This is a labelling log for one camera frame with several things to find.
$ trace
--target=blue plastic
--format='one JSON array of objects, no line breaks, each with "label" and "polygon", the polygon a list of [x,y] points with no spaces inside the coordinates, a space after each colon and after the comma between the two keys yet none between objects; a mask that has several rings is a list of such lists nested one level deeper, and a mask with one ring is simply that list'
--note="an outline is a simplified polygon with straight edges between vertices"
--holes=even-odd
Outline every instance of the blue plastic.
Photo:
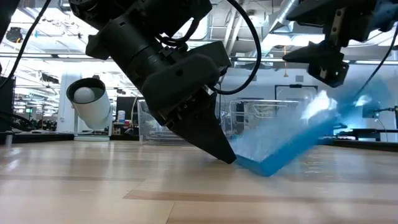
[{"label": "blue plastic", "polygon": [[[303,109],[299,109],[293,113],[282,113],[256,130],[246,131],[231,142],[237,155],[236,162],[256,174],[266,177],[274,175],[297,156],[317,145],[320,137],[330,134],[339,119],[349,116],[361,106],[359,98],[350,96],[352,90],[358,89],[358,85],[346,87],[347,91],[340,91],[335,96],[337,104],[334,108],[320,110],[310,118],[309,123],[300,119]],[[364,104],[391,98],[383,82],[376,81],[367,87],[361,99],[363,96],[370,96]]]}]

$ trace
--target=white ball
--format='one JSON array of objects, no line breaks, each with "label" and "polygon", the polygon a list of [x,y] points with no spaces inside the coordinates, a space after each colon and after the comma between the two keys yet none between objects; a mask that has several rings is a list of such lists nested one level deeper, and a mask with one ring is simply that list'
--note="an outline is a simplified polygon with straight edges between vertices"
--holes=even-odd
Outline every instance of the white ball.
[{"label": "white ball", "polygon": [[95,100],[95,94],[91,88],[81,87],[76,90],[73,99],[76,103],[89,103]]}]

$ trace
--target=ceiling pipe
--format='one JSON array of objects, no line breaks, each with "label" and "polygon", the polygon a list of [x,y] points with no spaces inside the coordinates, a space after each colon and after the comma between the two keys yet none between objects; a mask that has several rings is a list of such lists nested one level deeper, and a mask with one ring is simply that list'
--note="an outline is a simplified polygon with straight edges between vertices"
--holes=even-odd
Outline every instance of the ceiling pipe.
[{"label": "ceiling pipe", "polygon": [[[262,28],[262,33],[264,34],[262,36],[262,42],[267,41],[267,36],[269,32],[273,31],[277,26],[283,24],[286,22],[286,16],[287,14],[293,10],[295,7],[297,7],[299,4],[299,0],[284,0],[282,4],[280,5],[279,11],[276,13],[273,13],[271,15],[267,16],[266,22],[264,23],[264,26]],[[267,46],[262,46],[262,54],[268,54],[273,46],[267,45]],[[257,55],[257,52],[254,50],[251,54],[252,57],[255,57]]]},{"label": "ceiling pipe", "polygon": [[229,36],[231,35],[231,31],[232,31],[232,26],[234,25],[234,21],[235,21],[235,15],[236,15],[236,9],[234,7],[232,7],[231,17],[229,18],[228,25],[226,26],[226,32],[225,32],[225,37],[224,37],[224,41],[223,41],[224,47],[226,47],[228,44]]},{"label": "ceiling pipe", "polygon": [[[246,8],[247,8],[248,3],[249,3],[248,0],[243,0],[243,4],[242,4],[243,10],[246,11]],[[228,55],[231,55],[232,49],[233,49],[233,47],[234,47],[234,45],[235,45],[235,41],[236,41],[236,38],[237,38],[238,33],[239,33],[239,29],[240,29],[241,26],[242,26],[242,21],[243,21],[243,17],[242,17],[241,15],[239,15],[239,19],[238,19],[238,21],[236,22],[236,25],[235,25],[235,27],[234,27],[234,32],[232,33],[231,42],[229,43],[228,49],[227,49],[227,51],[226,51]]]}]

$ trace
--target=ceiling light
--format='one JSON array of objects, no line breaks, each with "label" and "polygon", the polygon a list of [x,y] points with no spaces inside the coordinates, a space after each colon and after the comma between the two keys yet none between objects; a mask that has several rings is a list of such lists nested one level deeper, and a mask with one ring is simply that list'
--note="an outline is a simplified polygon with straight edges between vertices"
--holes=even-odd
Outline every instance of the ceiling light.
[{"label": "ceiling light", "polygon": [[[355,63],[362,65],[379,65],[380,62],[379,60],[358,60]],[[398,61],[385,61],[383,65],[398,65]]]},{"label": "ceiling light", "polygon": [[49,101],[45,101],[44,103],[45,103],[46,105],[58,107],[58,103],[52,103],[52,102],[49,102]]},{"label": "ceiling light", "polygon": [[19,101],[18,98],[15,98],[15,99],[14,99],[14,105],[26,105],[26,103],[23,102],[23,101]]},{"label": "ceiling light", "polygon": [[261,47],[273,47],[276,45],[293,45],[292,40],[287,35],[268,34],[267,37],[261,42]]},{"label": "ceiling light", "polygon": [[[0,54],[0,57],[17,57],[18,54],[15,53],[6,53],[6,54]],[[22,58],[51,58],[52,55],[50,54],[22,54]]]},{"label": "ceiling light", "polygon": [[292,39],[292,45],[298,46],[298,47],[306,47],[306,46],[308,46],[309,42],[319,44],[323,40],[325,40],[325,35],[321,35],[321,34],[296,35]]},{"label": "ceiling light", "polygon": [[83,54],[75,54],[75,55],[58,55],[58,57],[60,57],[60,58],[92,58],[92,57],[90,57],[90,56],[83,55]]},{"label": "ceiling light", "polygon": [[44,104],[44,102],[40,102],[40,101],[30,101],[29,103],[33,103],[33,104],[36,104],[36,105],[43,105]]},{"label": "ceiling light", "polygon": [[[239,57],[236,59],[239,62],[255,62],[257,58]],[[284,62],[281,58],[262,58],[261,62]]]},{"label": "ceiling light", "polygon": [[22,100],[42,100],[42,98],[20,98]]},{"label": "ceiling light", "polygon": [[15,87],[15,89],[14,89],[14,94],[28,95],[28,94],[29,94],[29,90],[26,89],[26,88]]},{"label": "ceiling light", "polygon": [[41,108],[42,105],[26,105],[26,107],[36,107],[36,108]]},{"label": "ceiling light", "polygon": [[32,23],[34,20],[21,10],[17,9],[11,17],[11,22]]},{"label": "ceiling light", "polygon": [[49,110],[57,110],[58,107],[53,107],[53,106],[45,106],[45,109],[49,109]]}]

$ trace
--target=white pillar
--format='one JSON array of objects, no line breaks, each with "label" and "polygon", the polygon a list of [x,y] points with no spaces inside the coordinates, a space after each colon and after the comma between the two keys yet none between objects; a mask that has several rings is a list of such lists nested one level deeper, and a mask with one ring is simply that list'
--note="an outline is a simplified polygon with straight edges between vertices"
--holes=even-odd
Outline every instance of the white pillar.
[{"label": "white pillar", "polygon": [[396,46],[391,50],[391,54],[393,60],[398,60],[398,49],[396,49]]},{"label": "white pillar", "polygon": [[57,131],[75,132],[75,109],[67,98],[67,89],[73,82],[82,78],[81,72],[76,70],[66,70],[62,73],[60,104],[58,107]]}]

